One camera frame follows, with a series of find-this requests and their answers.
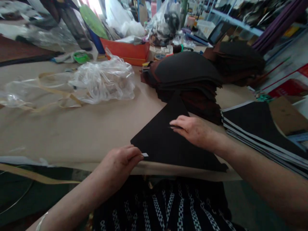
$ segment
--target red cardboard box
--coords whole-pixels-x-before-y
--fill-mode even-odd
[[[304,96],[308,94],[308,86],[297,79],[289,79],[268,94],[273,98],[284,95]]]

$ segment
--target work table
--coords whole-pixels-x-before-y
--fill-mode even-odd
[[[0,85],[19,79],[33,79],[43,72],[60,73],[65,68],[75,67],[78,64],[52,62],[5,66],[1,67]],[[36,162],[43,158],[49,165],[92,171],[109,150],[130,144],[131,138],[166,105],[157,98],[155,89],[140,82],[140,67],[134,66],[133,69],[136,84],[133,100],[111,100],[77,108],[52,106],[41,113],[2,108],[0,155],[25,156]],[[217,103],[222,109],[255,100],[246,87],[235,85],[224,85],[217,94]],[[216,131],[225,133],[223,127],[206,122]],[[180,175],[212,181],[240,179],[227,165],[227,173],[221,173],[142,161],[132,174]]]

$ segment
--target right hand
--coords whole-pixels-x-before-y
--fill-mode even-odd
[[[182,127],[183,129],[173,128],[173,131],[179,133],[199,148],[211,152],[216,149],[218,133],[201,119],[180,115],[176,120],[172,120],[170,125]]]

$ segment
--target green round object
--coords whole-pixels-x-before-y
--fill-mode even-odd
[[[90,61],[90,57],[87,55],[87,54],[84,54],[84,53],[79,53],[79,52],[76,52],[74,54],[74,59],[76,60],[76,62],[78,62],[79,64],[84,64],[88,61]]]
[[[80,8],[80,14],[90,29],[103,39],[109,40],[105,28],[99,18],[87,5],[82,5]]]

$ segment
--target tan strap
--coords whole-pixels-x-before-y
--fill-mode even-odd
[[[35,180],[43,184],[78,184],[80,183],[80,181],[56,180],[56,179],[49,178],[44,175],[38,174],[36,172],[32,172],[29,170],[25,170],[22,168],[17,168],[11,165],[1,164],[1,163],[0,163],[0,170],[9,172],[12,174],[16,174],[19,176],[24,176],[24,177],[27,177],[29,179]]]

